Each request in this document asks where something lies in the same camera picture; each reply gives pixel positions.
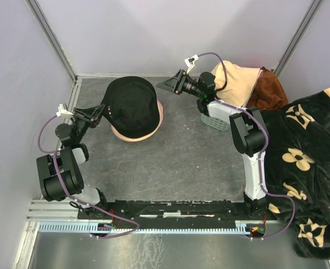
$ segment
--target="floral blanket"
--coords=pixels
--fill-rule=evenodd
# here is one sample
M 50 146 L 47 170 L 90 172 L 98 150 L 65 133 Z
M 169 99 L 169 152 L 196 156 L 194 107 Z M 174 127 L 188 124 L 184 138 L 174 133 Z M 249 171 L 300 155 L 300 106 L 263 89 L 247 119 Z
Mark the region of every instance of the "floral blanket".
M 296 203 L 294 249 L 302 257 L 330 259 L 330 88 L 263 118 L 270 136 L 266 186 Z M 288 223 L 291 201 L 267 201 L 277 219 Z

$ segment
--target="black fabric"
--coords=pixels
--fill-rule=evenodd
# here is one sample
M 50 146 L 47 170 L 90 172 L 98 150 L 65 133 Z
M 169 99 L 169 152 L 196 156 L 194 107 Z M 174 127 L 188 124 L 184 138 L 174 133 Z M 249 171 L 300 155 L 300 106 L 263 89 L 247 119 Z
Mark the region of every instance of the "black fabric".
M 296 100 L 263 117 L 270 136 L 267 189 L 296 203 L 294 250 L 302 257 L 330 259 L 330 93 Z M 288 223 L 291 202 L 267 200 L 274 215 Z
M 112 81 L 104 95 L 104 117 L 123 136 L 140 138 L 159 125 L 160 114 L 153 85 L 141 77 Z

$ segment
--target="gray wall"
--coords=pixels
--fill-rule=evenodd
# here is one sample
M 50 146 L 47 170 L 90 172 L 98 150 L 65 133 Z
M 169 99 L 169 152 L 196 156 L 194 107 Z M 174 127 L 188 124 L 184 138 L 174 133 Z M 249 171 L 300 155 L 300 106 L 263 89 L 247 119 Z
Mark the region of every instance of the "gray wall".
M 330 87 L 330 0 L 323 1 L 279 78 L 290 101 Z
M 173 74 L 213 51 L 274 68 L 311 0 L 38 0 L 78 75 Z M 198 61 L 199 73 L 217 64 Z
M 40 196 L 37 134 L 70 88 L 26 2 L 0 0 L 0 269 L 11 268 L 30 201 Z

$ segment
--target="cable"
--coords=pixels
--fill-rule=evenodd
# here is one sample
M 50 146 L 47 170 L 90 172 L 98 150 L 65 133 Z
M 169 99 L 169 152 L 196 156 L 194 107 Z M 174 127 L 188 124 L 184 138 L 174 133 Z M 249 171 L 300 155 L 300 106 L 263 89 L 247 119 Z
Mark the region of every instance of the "cable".
M 261 169 L 261 155 L 265 152 L 267 146 L 268 146 L 268 143 L 269 143 L 269 137 L 268 137 L 268 133 L 266 132 L 265 128 L 261 125 L 261 123 L 259 123 L 259 121 L 257 119 L 255 119 L 254 116 L 252 116 L 246 109 L 244 108 L 238 108 L 234 105 L 230 105 L 230 104 L 227 104 L 225 103 L 224 101 L 222 100 L 219 100 L 217 98 L 215 98 L 215 101 L 221 105 L 224 105 L 224 106 L 227 106 L 229 108 L 232 108 L 234 110 L 238 110 L 238 111 L 241 111 L 241 112 L 244 112 L 250 119 L 252 119 L 254 121 L 254 123 L 256 123 L 256 125 L 259 127 L 259 129 L 262 131 L 262 133 L 265 135 L 265 145 L 263 146 L 263 148 L 260 150 L 260 153 L 259 153 L 259 158 L 258 158 L 258 165 L 260 167 L 259 169 L 259 175 L 260 175 L 260 187 L 261 187 L 261 190 L 267 194 L 268 196 L 271 196 L 271 197 L 278 197 L 278 198 L 286 198 L 286 199 L 289 199 L 292 203 L 292 216 L 289 220 L 289 222 L 287 223 L 287 225 L 279 232 L 275 233 L 275 234 L 272 234 L 272 235 L 269 235 L 267 237 L 262 237 L 262 238 L 254 238 L 256 240 L 264 240 L 264 239 L 268 239 L 268 238 L 271 238 L 271 237 L 274 237 L 274 236 L 277 236 L 277 235 L 280 235 L 282 234 L 284 231 L 286 231 L 288 229 L 288 227 L 290 227 L 292 221 L 294 220 L 295 218 L 295 213 L 296 213 L 296 205 L 295 205 L 295 201 L 294 199 L 292 199 L 290 196 L 287 196 L 287 195 L 284 195 L 284 194 L 273 194 L 273 193 L 269 193 L 263 186 L 264 182 L 263 182 L 263 178 L 262 178 L 262 169 Z
M 225 64 L 223 63 L 223 61 L 222 61 L 221 57 L 219 56 L 219 54 L 217 54 L 215 52 L 205 52 L 205 53 L 202 53 L 202 54 L 198 54 L 198 57 L 200 58 L 201 56 L 210 55 L 210 54 L 215 55 L 217 58 L 219 58 L 220 63 L 221 63 L 222 68 L 223 68 L 223 73 L 225 75 L 225 83 L 224 83 L 224 85 L 222 86 L 221 89 L 215 90 L 215 92 L 218 92 L 218 91 L 221 91 L 221 90 L 225 89 L 225 87 L 227 85 L 227 72 L 226 72 Z
M 98 237 L 98 236 L 93 236 L 93 235 L 91 235 L 91 237 L 102 238 L 102 239 L 111 239 L 111 238 L 116 238 L 116 237 L 120 237 L 120 236 L 123 236 L 123 235 L 130 234 L 130 233 L 135 232 L 135 231 L 136 231 L 137 229 L 139 229 L 139 227 L 140 227 L 140 224 L 137 223 L 136 221 L 134 221 L 134 220 L 129 220 L 129 219 L 125 218 L 125 217 L 120 217 L 120 216 L 117 216 L 117 215 L 115 215 L 115 214 L 112 214 L 112 213 L 110 213 L 110 212 L 108 212 L 108 211 L 106 211 L 106 210 L 104 210 L 104 209 L 102 209 L 102 208 L 100 208 L 100 207 L 98 207 L 98 206 L 96 206 L 96 205 L 92 205 L 91 203 L 86 203 L 86 202 L 84 202 L 84 201 L 82 201 L 82 200 L 80 200 L 80 199 L 77 199 L 77 198 L 73 197 L 73 196 L 70 194 L 70 192 L 69 192 L 68 189 L 66 188 L 65 182 L 64 182 L 64 180 L 63 180 L 63 178 L 62 178 L 62 175 L 61 175 L 61 173 L 60 173 L 60 170 L 59 170 L 59 166 L 58 166 L 58 162 L 57 162 L 57 152 L 58 152 L 58 150 L 55 150 L 55 151 L 45 151 L 45 150 L 42 149 L 42 146 L 40 145 L 40 137 L 42 136 L 42 133 L 43 133 L 45 127 L 49 124 L 49 122 L 51 122 L 51 121 L 52 121 L 53 119 L 55 119 L 56 117 L 57 117 L 56 115 L 53 116 L 53 117 L 51 117 L 51 118 L 45 123 L 45 125 L 41 128 L 40 133 L 39 133 L 39 136 L 38 136 L 38 147 L 39 147 L 39 150 L 40 150 L 41 152 L 43 152 L 43 153 L 46 153 L 46 154 L 53 154 L 54 168 L 55 168 L 55 171 L 56 171 L 56 173 L 57 173 L 57 176 L 58 176 L 58 179 L 59 179 L 60 185 L 62 186 L 62 189 L 63 189 L 63 191 L 65 192 L 65 195 L 66 195 L 69 199 L 71 199 L 71 200 L 73 200 L 74 202 L 77 202 L 77 203 L 79 203 L 79 204 L 81 204 L 81 205 L 84 205 L 84 206 L 90 206 L 90 207 L 92 207 L 92 208 L 94 208 L 94 209 L 96 209 L 96 210 L 98 210 L 98 211 L 100 211 L 100 212 L 102 212 L 102 213 L 107 214 L 108 216 L 111 216 L 111 217 L 114 217 L 114 218 L 116 218 L 116 219 L 118 219 L 118 220 L 123 220 L 123 221 L 126 221 L 126 222 L 129 222 L 129 223 L 132 223 L 132 224 L 135 224 L 135 225 L 136 225 L 136 228 L 133 228 L 133 229 L 131 229 L 131 230 L 129 230 L 129 231 L 125 231 L 125 232 L 123 232 L 123 233 L 114 234 L 114 235 L 107 235 L 107 236 L 105 236 L 105 237 Z

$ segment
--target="electrical connector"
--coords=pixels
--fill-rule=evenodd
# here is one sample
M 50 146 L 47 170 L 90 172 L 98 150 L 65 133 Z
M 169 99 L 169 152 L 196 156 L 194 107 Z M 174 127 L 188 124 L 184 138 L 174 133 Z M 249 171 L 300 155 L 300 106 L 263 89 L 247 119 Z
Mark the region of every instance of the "electrical connector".
M 187 65 L 187 74 L 190 73 L 190 71 L 195 67 L 195 61 L 199 59 L 199 56 L 195 54 L 194 56 L 190 58 L 185 59 L 185 63 Z
M 63 117 L 66 119 L 70 119 L 71 117 L 73 117 L 74 114 L 69 112 L 67 109 L 68 108 L 67 108 L 66 104 L 60 104 L 58 106 L 58 112 L 56 113 L 57 117 Z

